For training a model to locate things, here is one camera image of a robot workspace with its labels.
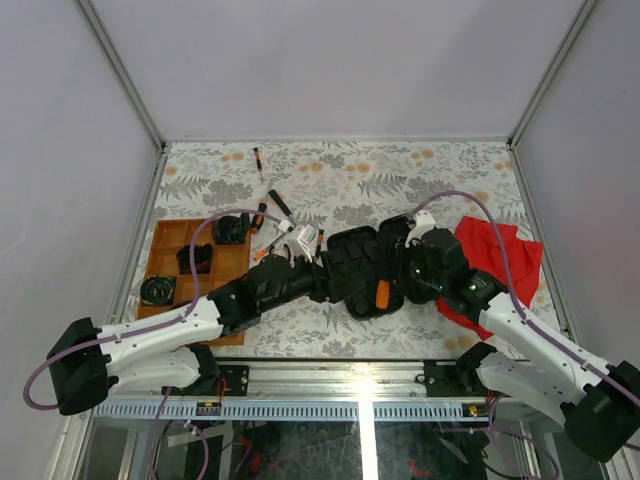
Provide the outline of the large orange screwdriver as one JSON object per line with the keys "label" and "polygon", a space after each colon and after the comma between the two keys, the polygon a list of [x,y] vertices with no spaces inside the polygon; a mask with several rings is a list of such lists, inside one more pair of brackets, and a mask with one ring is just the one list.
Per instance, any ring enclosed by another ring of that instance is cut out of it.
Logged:
{"label": "large orange screwdriver", "polygon": [[380,280],[377,284],[375,306],[379,310],[389,307],[391,297],[391,284],[387,280]]}

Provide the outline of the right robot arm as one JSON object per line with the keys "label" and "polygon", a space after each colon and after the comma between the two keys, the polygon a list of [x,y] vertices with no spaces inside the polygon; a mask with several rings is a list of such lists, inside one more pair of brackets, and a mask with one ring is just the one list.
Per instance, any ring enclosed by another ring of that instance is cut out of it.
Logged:
{"label": "right robot arm", "polygon": [[399,278],[512,345],[517,367],[497,353],[456,369],[467,394],[507,394],[554,420],[590,458],[607,462],[639,430],[639,370],[575,344],[536,317],[495,276],[471,267],[461,243],[442,228],[415,228],[396,246]]}

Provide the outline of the black plastic tool case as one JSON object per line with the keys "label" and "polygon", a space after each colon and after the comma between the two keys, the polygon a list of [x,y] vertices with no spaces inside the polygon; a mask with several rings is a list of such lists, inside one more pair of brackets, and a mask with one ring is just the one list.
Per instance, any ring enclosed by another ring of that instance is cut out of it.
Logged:
{"label": "black plastic tool case", "polygon": [[[331,235],[322,253],[339,295],[352,318],[363,321],[394,313],[405,302],[424,305],[435,300],[409,300],[401,291],[397,276],[399,251],[415,222],[405,215],[383,221],[379,227],[355,227]],[[375,306],[377,284],[391,284],[389,307]]]}

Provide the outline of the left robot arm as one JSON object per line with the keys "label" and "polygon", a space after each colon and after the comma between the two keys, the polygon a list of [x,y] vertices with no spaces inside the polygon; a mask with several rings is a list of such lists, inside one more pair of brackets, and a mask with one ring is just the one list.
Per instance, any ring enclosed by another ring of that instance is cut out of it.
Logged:
{"label": "left robot arm", "polygon": [[208,394],[219,371],[194,344],[247,330],[263,313],[303,296],[337,303],[347,295],[347,283],[334,267],[269,256],[207,295],[141,321],[97,327],[88,317],[76,320],[46,356],[55,408],[65,416],[79,414],[130,384]]}

